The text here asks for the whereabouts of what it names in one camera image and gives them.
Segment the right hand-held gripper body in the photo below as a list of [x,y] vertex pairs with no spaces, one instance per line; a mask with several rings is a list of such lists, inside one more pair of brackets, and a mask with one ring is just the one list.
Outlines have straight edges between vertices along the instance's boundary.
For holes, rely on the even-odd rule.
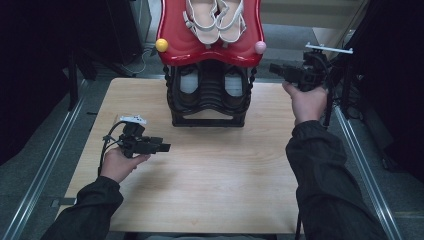
[[303,53],[301,66],[283,66],[283,71],[291,71],[293,73],[293,82],[289,83],[302,92],[311,91],[318,86],[329,86],[328,80],[332,63],[324,54],[325,51],[348,55],[354,53],[352,48],[332,48],[324,44],[312,45],[310,42],[305,47],[308,48],[308,51]]

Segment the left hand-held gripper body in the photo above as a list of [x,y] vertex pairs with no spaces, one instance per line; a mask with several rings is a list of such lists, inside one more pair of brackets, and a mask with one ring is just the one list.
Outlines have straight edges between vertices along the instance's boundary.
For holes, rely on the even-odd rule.
[[[146,123],[147,121],[140,115],[121,116],[119,121],[112,126],[109,133],[103,137],[103,150],[113,144],[117,144],[127,158],[132,158],[134,154],[156,154],[155,149],[158,144],[152,143],[151,137],[143,135],[145,131],[144,124]],[[112,133],[120,124],[124,124],[122,134],[115,140],[112,137]]]

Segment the black leather shoe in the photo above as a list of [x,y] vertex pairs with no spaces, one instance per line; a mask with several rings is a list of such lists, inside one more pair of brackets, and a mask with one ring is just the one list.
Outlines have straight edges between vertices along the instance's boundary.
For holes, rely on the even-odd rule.
[[180,104],[186,108],[192,108],[199,102],[200,77],[196,64],[182,66],[178,68],[177,95]]
[[230,66],[224,71],[224,100],[228,108],[239,108],[246,100],[248,77],[247,70],[238,66]]

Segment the white heeled shoe with rhinestone buckle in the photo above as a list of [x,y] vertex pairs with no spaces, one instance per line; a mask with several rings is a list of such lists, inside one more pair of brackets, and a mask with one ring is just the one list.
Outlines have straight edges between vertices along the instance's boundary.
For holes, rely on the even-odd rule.
[[185,1],[183,12],[185,25],[206,48],[210,48],[219,38],[216,27],[217,12],[216,0]]
[[216,25],[220,39],[228,44],[237,42],[247,29],[243,17],[244,0],[217,0],[217,5]]

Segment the red and black shoe rack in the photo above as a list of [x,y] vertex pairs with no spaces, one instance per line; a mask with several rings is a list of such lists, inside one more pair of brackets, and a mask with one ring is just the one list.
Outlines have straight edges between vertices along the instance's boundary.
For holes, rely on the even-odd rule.
[[[244,0],[247,26],[235,43],[218,40],[206,48],[186,27],[186,0],[161,0],[162,11],[155,47],[163,63],[167,101],[172,124],[178,127],[242,127],[251,101],[256,67],[266,49],[260,18],[261,0]],[[179,67],[196,64],[199,69],[199,102],[192,108],[180,104],[177,91]],[[230,66],[247,70],[246,100],[239,108],[224,105],[224,71]]]

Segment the person's left hand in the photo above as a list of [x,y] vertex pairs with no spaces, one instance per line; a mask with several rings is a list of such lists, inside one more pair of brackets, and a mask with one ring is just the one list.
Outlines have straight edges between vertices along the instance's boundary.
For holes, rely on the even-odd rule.
[[121,183],[133,170],[149,158],[150,155],[144,154],[127,158],[119,147],[113,148],[105,154],[100,175]]

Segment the person's right hand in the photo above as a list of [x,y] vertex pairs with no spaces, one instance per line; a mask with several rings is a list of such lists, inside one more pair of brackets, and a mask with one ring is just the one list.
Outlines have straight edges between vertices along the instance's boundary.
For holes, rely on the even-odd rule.
[[308,92],[302,92],[287,82],[282,87],[291,98],[296,125],[321,118],[327,104],[327,91],[323,87]]

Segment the black tripod stand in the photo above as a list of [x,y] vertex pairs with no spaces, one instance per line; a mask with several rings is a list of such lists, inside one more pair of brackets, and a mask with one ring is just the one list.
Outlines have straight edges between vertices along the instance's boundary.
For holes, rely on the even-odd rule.
[[[349,14],[344,18],[342,25],[337,29],[334,36],[334,46],[346,50],[349,41],[360,25],[367,11],[369,0],[346,0],[351,2]],[[353,66],[349,62],[348,54],[332,54],[331,63],[334,64],[330,72],[333,84],[333,100],[338,103],[340,111],[346,116],[350,104],[350,87],[353,79]]]

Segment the black metal stand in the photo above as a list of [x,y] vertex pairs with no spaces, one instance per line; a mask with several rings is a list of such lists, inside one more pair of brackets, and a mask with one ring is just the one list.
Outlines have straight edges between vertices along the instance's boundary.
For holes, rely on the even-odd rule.
[[77,64],[74,51],[69,54],[68,58],[68,79],[70,96],[68,110],[72,111],[78,102]]

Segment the dark curtain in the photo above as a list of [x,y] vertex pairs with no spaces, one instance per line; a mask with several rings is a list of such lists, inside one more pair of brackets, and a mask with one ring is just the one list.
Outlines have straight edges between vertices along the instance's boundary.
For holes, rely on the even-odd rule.
[[369,0],[349,45],[365,123],[387,167],[424,183],[424,0]]
[[119,64],[141,53],[135,0],[0,0],[0,165],[17,155],[69,95],[68,58],[96,77],[97,61]]

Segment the grey floor bracket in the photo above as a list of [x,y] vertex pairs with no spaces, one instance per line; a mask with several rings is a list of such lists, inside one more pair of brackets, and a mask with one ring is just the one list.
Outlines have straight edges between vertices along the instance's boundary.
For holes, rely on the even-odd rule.
[[75,203],[75,198],[56,198],[51,202],[50,206],[56,208],[60,206],[74,205]]

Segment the metal floor rail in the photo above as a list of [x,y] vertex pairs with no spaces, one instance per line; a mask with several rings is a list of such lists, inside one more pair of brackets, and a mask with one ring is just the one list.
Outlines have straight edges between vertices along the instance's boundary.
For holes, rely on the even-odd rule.
[[337,93],[334,93],[333,97],[333,112],[337,117],[338,124],[341,127],[344,138],[346,139],[349,149],[353,155],[353,159],[358,168],[362,182],[372,203],[373,210],[389,240],[404,240],[384,194],[382,193],[376,181],[375,175],[368,164],[368,160],[358,141],[351,121],[348,120],[342,113],[340,97]]
[[86,79],[83,79],[78,86],[80,98],[76,101],[75,107],[66,112],[57,132],[52,136],[49,148],[43,156],[39,166],[36,167],[36,172],[33,178],[29,181],[28,188],[24,192],[22,198],[17,202],[17,207],[13,212],[12,218],[6,225],[5,230],[3,232],[0,231],[0,240],[19,240],[31,213],[41,196],[65,141],[74,126],[85,100],[86,92],[90,86],[91,82]]

